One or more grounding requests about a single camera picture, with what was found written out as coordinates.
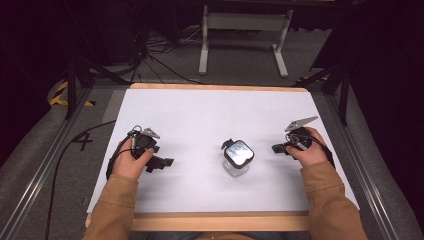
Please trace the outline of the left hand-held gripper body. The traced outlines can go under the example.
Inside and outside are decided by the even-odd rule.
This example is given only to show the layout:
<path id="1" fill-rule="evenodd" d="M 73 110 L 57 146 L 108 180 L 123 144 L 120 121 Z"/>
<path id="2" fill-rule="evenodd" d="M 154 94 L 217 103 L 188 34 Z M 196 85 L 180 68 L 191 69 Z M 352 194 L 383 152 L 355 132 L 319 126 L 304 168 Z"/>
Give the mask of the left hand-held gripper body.
<path id="1" fill-rule="evenodd" d="M 159 151 L 157 139 L 160 136 L 151 128 L 142 129 L 136 125 L 130 132 L 131 137 L 131 154 L 135 159 L 138 159 L 146 149 L 152 148 L 155 153 Z"/>

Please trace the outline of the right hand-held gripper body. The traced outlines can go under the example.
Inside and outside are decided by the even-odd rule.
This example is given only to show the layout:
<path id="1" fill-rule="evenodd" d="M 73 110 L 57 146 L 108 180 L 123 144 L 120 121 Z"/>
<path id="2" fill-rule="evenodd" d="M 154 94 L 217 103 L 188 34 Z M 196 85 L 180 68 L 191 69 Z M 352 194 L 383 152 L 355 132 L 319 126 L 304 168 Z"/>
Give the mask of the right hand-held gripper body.
<path id="1" fill-rule="evenodd" d="M 317 116 L 293 120 L 285 129 L 286 140 L 285 147 L 291 146 L 300 151 L 307 150 L 317 139 L 311 136 L 311 133 L 305 128 L 305 125 L 316 120 Z"/>

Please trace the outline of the clear glass jar black lid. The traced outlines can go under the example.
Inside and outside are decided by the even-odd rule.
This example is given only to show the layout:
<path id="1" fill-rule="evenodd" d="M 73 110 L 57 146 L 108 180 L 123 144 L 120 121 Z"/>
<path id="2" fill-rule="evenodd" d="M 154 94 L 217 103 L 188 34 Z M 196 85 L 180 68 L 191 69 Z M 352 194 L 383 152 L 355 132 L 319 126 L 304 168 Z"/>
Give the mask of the clear glass jar black lid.
<path id="1" fill-rule="evenodd" d="M 249 165 L 254 159 L 254 151 L 242 140 L 236 140 L 225 149 L 223 168 L 231 177 L 239 177 L 249 170 Z"/>

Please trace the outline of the person's right hand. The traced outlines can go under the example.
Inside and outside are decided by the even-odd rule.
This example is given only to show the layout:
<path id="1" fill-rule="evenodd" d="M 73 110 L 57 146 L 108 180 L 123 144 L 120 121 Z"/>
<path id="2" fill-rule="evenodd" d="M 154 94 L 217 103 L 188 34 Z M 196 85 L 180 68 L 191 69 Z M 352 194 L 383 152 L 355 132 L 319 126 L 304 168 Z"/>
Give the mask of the person's right hand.
<path id="1" fill-rule="evenodd" d="M 322 146 L 316 142 L 312 142 L 312 145 L 304 151 L 289 146 L 287 152 L 297 159 L 303 168 L 328 161 Z"/>

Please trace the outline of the person's left hand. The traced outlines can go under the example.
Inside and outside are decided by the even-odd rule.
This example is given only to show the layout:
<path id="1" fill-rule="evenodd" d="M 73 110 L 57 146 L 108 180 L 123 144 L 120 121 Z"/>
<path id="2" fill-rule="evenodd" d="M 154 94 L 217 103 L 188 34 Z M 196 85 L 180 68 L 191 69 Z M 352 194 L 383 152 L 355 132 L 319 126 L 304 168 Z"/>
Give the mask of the person's left hand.
<path id="1" fill-rule="evenodd" d="M 116 157 L 112 173 L 117 176 L 138 180 L 145 165 L 152 158 L 154 150 L 152 148 L 146 149 L 138 159 L 135 159 L 131 155 L 131 146 L 130 140 L 126 140 L 123 143 L 120 148 L 120 154 Z"/>

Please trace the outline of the black tripod stand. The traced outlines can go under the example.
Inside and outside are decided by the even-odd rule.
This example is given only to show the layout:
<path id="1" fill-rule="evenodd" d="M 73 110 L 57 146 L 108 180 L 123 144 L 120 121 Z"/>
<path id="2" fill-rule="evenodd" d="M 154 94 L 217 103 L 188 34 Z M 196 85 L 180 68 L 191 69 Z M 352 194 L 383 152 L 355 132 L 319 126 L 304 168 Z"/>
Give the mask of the black tripod stand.
<path id="1" fill-rule="evenodd" d="M 348 66 L 346 64 L 338 64 L 323 69 L 310 77 L 301 77 L 300 81 L 294 84 L 294 87 L 305 88 L 306 86 L 327 77 L 325 84 L 321 87 L 321 92 L 324 95 L 332 95 L 337 89 L 340 89 L 340 98 L 338 105 L 338 116 L 341 123 L 347 125 L 347 101 L 349 93 L 349 74 Z"/>
<path id="2" fill-rule="evenodd" d="M 90 69 L 96 70 L 101 76 L 106 77 L 119 85 L 130 85 L 130 82 L 122 79 L 115 73 L 107 70 L 102 65 L 99 65 L 87 58 L 76 56 L 71 59 L 68 68 L 66 80 L 68 83 L 68 107 L 66 119 L 70 119 L 77 108 L 77 84 L 84 88 L 92 88 L 95 80 Z"/>

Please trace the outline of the white table cover sheet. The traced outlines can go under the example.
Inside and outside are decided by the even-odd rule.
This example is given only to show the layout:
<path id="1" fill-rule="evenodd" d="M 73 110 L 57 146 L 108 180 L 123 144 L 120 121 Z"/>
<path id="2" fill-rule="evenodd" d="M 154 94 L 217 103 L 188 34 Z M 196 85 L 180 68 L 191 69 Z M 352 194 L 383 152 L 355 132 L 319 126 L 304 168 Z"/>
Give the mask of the white table cover sheet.
<path id="1" fill-rule="evenodd" d="M 306 211 L 300 164 L 271 147 L 285 139 L 293 120 L 317 116 L 309 92 L 130 89 L 123 98 L 106 153 L 136 125 L 159 136 L 159 156 L 171 166 L 143 173 L 138 213 Z M 231 177 L 223 168 L 222 144 L 244 141 L 253 151 L 249 170 Z"/>

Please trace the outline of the aluminium rail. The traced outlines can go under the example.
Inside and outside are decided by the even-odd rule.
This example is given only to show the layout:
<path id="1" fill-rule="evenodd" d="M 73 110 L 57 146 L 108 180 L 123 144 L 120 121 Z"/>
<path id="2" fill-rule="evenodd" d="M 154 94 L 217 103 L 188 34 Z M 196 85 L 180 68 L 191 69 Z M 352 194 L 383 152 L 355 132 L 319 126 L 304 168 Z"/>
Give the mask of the aluminium rail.
<path id="1" fill-rule="evenodd" d="M 331 96 L 325 96 L 324 99 L 329 116 L 333 121 L 332 126 L 335 128 L 330 133 L 333 145 L 337 152 L 340 152 L 342 148 L 346 151 L 346 157 L 342 157 L 341 166 L 345 169 L 350 168 L 353 173 L 351 178 L 360 185 L 354 191 L 354 196 L 362 194 L 364 203 L 360 204 L 360 207 L 365 206 L 370 209 L 384 240 L 399 240 L 399 235 L 388 215 L 380 190 L 372 179 L 372 174 L 367 170 L 349 128 L 342 124 L 338 116 L 336 101 Z"/>
<path id="2" fill-rule="evenodd" d="M 77 118 L 79 112 L 83 109 L 85 101 L 90 96 L 92 90 L 90 88 L 83 88 L 77 96 L 76 105 L 68 119 L 65 119 L 59 128 L 56 136 L 50 145 L 46 155 L 40 163 L 37 171 L 34 173 L 29 184 L 25 188 L 25 192 L 20 198 L 19 203 L 15 207 L 12 215 L 8 219 L 5 227 L 0 232 L 0 240 L 13 240 L 19 231 L 24 219 L 26 218 L 29 210 L 31 209 L 35 199 L 41 191 L 53 165 L 56 163 L 56 158 L 62 150 L 62 144 L 68 135 L 72 124 Z"/>

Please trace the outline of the white metal table frame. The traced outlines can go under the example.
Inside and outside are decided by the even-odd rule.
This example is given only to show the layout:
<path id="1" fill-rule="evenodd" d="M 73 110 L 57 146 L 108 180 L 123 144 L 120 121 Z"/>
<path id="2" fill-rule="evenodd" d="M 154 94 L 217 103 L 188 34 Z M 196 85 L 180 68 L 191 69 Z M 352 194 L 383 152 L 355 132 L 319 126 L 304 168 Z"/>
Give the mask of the white metal table frame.
<path id="1" fill-rule="evenodd" d="M 279 40 L 272 45 L 272 51 L 282 78 L 288 77 L 282 48 L 291 23 L 293 11 L 287 10 L 282 15 L 247 14 L 247 13 L 216 13 L 211 12 L 209 7 L 203 7 L 202 16 L 202 47 L 198 72 L 200 75 L 207 73 L 208 65 L 208 31 L 217 30 L 251 30 L 251 31 L 275 31 L 279 32 Z"/>

